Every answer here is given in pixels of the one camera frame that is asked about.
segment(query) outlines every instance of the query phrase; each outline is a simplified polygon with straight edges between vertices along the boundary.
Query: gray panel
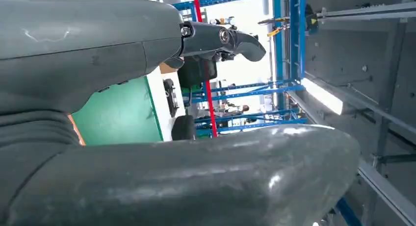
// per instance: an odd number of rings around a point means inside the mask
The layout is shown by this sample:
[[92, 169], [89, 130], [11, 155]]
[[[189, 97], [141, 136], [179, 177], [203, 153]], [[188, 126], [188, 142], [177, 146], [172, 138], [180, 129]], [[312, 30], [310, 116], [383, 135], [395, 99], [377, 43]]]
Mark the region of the gray panel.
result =
[[92, 93], [146, 74], [141, 43], [0, 60], [0, 114], [73, 113]]
[[0, 0], [0, 59], [179, 38], [181, 22], [149, 0]]

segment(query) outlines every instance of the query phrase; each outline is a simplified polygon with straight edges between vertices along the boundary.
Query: gray wall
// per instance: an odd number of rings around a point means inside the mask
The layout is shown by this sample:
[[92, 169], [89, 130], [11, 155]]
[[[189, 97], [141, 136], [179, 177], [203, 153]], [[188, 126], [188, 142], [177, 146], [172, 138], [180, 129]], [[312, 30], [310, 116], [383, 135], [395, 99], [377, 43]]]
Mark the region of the gray wall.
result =
[[[355, 8], [356, 5], [370, 2], [372, 4], [390, 4], [392, 0], [308, 0], [314, 10], [323, 6], [329, 11]], [[414, 115], [416, 96], [416, 25], [409, 23], [401, 54], [399, 72], [393, 100], [392, 114], [409, 124], [416, 124]], [[388, 21], [365, 22], [326, 22], [320, 26], [319, 33], [307, 37], [306, 44], [306, 70], [322, 79], [334, 84], [345, 85], [349, 82], [360, 92], [374, 100], [378, 100], [380, 89], [385, 86], [381, 83], [382, 76], [387, 72], [384, 66], [386, 53], [386, 40], [389, 30]], [[362, 70], [366, 65], [367, 72]], [[372, 76], [372, 81], [353, 82]], [[303, 94], [304, 100], [316, 112], [325, 112], [326, 121], [332, 126], [341, 129], [358, 139], [362, 146], [363, 158], [370, 161], [371, 154], [375, 152], [376, 130], [375, 125], [361, 115], [338, 116], [323, 107], [315, 98]], [[416, 137], [409, 132], [390, 125], [409, 140], [416, 143]], [[389, 136], [386, 154], [414, 153], [415, 149]], [[414, 204], [416, 204], [416, 164], [401, 163], [388, 164], [383, 168], [383, 174], [388, 180]], [[359, 178], [347, 194], [347, 200], [358, 216], [362, 213], [362, 205], [366, 202], [367, 185]], [[400, 219], [379, 200], [376, 207], [377, 226], [402, 226]]]

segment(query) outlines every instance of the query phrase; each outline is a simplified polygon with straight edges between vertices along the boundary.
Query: blue metal rack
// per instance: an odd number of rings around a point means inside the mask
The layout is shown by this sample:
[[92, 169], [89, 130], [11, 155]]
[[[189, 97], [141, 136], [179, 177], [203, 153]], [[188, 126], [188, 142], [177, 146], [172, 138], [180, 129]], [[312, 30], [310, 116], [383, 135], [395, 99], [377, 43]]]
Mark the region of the blue metal rack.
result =
[[[220, 3], [227, 3], [231, 1], [236, 0], [199, 0], [200, 6], [209, 6], [209, 5], [215, 5]], [[274, 2], [274, 17], [281, 17], [280, 12], [280, 0], [273, 0]], [[304, 24], [299, 23], [305, 23], [305, 3], [304, 0], [292, 0], [293, 2], [293, 8], [291, 8], [290, 12], [290, 18], [294, 19], [291, 25], [290, 25], [290, 33], [291, 33], [291, 57], [290, 57], [290, 66], [291, 66], [291, 73], [288, 75], [288, 78], [284, 79], [283, 74], [283, 58], [282, 58], [282, 38], [281, 35], [275, 36], [275, 49], [276, 49], [276, 75], [277, 80], [276, 81], [270, 81], [267, 83], [253, 83], [253, 84], [247, 84], [247, 85], [239, 85], [239, 86], [229, 86], [229, 87], [223, 87], [223, 88], [216, 88], [212, 89], [211, 93], [218, 93], [218, 92], [224, 92], [224, 91], [230, 91], [235, 89], [242, 89], [242, 88], [251, 88], [254, 89], [249, 92], [244, 93], [236, 93], [236, 94], [228, 94], [228, 95], [219, 95], [219, 96], [213, 96], [212, 100], [226, 100], [231, 98], [238, 98], [238, 97], [244, 97], [244, 96], [255, 96], [255, 95], [267, 95], [267, 94], [274, 94], [278, 93], [278, 111], [271, 111], [277, 112], [277, 114], [281, 112], [286, 112], [284, 106], [284, 95], [283, 93], [286, 91], [296, 91], [296, 90], [302, 90], [304, 87], [300, 85], [298, 82], [301, 78], [303, 78], [303, 62], [305, 57], [305, 26]], [[174, 7], [176, 7], [178, 10], [191, 10], [192, 20], [196, 20], [195, 15], [195, 6], [193, 1], [187, 1], [182, 3], [173, 4]], [[200, 91], [194, 91], [192, 92], [192, 103], [198, 103], [198, 102], [204, 102], [207, 101], [206, 97], [207, 91], [205, 88], [203, 88]], [[183, 94], [184, 97], [188, 97], [190, 94], [185, 93]], [[260, 113], [256, 114], [256, 116], [253, 117], [252, 115], [241, 115], [241, 116], [233, 116], [230, 119], [239, 119], [239, 118], [255, 118], [262, 120], [262, 116], [268, 115], [269, 112], [266, 113]], [[236, 130], [236, 129], [245, 129], [245, 128], [254, 128], [254, 127], [264, 127], [264, 126], [274, 126], [279, 124], [293, 124], [293, 123], [305, 123], [305, 119], [298, 119], [297, 111], [294, 110], [290, 111], [289, 113], [289, 120], [270, 120], [266, 119], [265, 123], [262, 124], [253, 124], [253, 125], [246, 125], [246, 126], [234, 126], [234, 127], [224, 127], [219, 128], [220, 131], [225, 130]], [[216, 118], [218, 121], [223, 121], [223, 118]], [[196, 122], [198, 124], [200, 123], [209, 123], [209, 121], [202, 121]], [[200, 130], [202, 133], [209, 133], [210, 130]]]

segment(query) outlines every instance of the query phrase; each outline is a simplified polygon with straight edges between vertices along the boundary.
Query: black object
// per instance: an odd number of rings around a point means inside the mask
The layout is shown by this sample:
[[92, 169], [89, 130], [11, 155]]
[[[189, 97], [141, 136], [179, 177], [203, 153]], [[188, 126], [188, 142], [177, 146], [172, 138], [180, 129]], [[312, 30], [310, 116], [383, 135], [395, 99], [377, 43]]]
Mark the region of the black object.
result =
[[194, 117], [191, 115], [177, 117], [171, 134], [172, 140], [194, 140], [196, 136]]
[[218, 52], [242, 54], [246, 59], [257, 62], [266, 50], [253, 36], [220, 25], [184, 22], [181, 27], [190, 29], [191, 34], [183, 38], [181, 56], [199, 55], [211, 59]]
[[216, 62], [198, 56], [188, 56], [184, 60], [184, 65], [178, 70], [182, 87], [189, 88], [217, 77]]
[[166, 99], [168, 100], [170, 116], [174, 117], [178, 110], [178, 101], [176, 100], [175, 88], [173, 87], [173, 81], [171, 79], [163, 80], [163, 86], [165, 87]]

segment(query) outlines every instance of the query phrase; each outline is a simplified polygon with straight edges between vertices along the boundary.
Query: gray plastic cover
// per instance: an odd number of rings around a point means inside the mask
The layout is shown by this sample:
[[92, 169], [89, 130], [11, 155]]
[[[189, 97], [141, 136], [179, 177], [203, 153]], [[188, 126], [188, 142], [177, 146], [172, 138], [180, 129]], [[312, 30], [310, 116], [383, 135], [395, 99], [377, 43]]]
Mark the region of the gray plastic cover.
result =
[[180, 39], [181, 22], [149, 0], [0, 0], [0, 59]]
[[19, 191], [6, 225], [311, 226], [349, 188], [359, 153], [315, 125], [68, 149]]

